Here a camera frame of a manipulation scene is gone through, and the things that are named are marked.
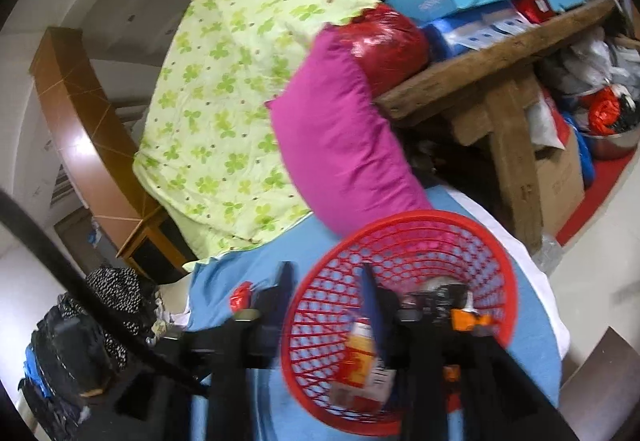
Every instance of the basket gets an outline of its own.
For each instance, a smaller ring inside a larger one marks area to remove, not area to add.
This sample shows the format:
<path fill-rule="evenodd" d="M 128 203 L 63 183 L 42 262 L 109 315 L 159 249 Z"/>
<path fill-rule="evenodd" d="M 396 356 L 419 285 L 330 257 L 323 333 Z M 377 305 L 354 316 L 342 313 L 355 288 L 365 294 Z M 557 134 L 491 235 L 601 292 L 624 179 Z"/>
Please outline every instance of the basket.
<path fill-rule="evenodd" d="M 516 319 L 517 285 L 502 246 L 482 225 L 462 215 L 418 210 L 384 218 L 346 238 L 308 273 L 284 322 L 281 365 L 289 391 L 323 423 L 358 435 L 399 433 L 401 411 L 359 413 L 336 407 L 328 391 L 352 313 L 360 304 L 357 271 L 370 262 L 378 283 L 398 293 L 446 275 L 468 284 L 479 312 L 492 316 L 502 345 Z"/>

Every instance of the black cable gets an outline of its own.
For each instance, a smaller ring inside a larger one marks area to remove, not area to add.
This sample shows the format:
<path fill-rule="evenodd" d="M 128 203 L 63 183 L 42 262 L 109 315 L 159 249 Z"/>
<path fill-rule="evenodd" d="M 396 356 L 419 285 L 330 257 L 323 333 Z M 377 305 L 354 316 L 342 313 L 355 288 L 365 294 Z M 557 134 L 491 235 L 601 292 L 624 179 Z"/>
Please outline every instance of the black cable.
<path fill-rule="evenodd" d="M 158 356 L 147 345 L 136 339 L 104 305 L 84 279 L 71 266 L 66 257 L 51 242 L 40 227 L 18 206 L 4 190 L 0 189 L 0 223 L 21 241 L 42 262 L 53 277 L 78 300 L 84 309 L 117 341 L 141 361 L 183 385 L 189 392 L 207 395 L 207 388 L 187 371 Z"/>

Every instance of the red carpet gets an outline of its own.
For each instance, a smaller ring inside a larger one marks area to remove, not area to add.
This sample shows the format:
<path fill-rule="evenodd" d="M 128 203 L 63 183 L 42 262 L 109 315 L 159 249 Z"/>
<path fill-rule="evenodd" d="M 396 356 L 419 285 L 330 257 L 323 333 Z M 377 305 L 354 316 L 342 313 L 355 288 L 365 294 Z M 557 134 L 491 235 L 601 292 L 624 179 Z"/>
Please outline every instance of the red carpet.
<path fill-rule="evenodd" d="M 556 240 L 561 246 L 564 246 L 574 236 L 580 228 L 591 218 L 599 206 L 609 195 L 611 189 L 618 181 L 622 170 L 633 158 L 633 154 L 629 154 L 621 159 L 614 161 L 594 161 L 593 166 L 596 170 L 596 177 L 591 185 L 584 193 L 584 199 L 575 209 L 574 214 L 569 217 L 562 230 L 558 231 Z"/>

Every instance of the purple fabric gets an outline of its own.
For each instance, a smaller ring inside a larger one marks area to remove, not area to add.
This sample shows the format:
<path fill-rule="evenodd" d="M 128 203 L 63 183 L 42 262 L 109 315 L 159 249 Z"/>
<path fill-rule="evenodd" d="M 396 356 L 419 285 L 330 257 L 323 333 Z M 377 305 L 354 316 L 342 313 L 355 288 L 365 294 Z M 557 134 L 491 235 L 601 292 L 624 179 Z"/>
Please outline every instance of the purple fabric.
<path fill-rule="evenodd" d="M 334 27 L 321 31 L 283 94 L 266 104 L 291 180 L 334 233 L 432 208 Z"/>

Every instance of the white floor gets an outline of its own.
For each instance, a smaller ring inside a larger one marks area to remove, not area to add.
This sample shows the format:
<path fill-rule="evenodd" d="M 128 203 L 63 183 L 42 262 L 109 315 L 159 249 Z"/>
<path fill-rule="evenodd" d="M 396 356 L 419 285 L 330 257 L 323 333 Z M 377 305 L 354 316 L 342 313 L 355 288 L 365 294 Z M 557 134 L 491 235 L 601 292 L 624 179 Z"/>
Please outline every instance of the white floor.
<path fill-rule="evenodd" d="M 638 154 L 596 215 L 564 248 L 550 281 L 576 363 L 589 356 L 607 326 L 640 351 Z"/>

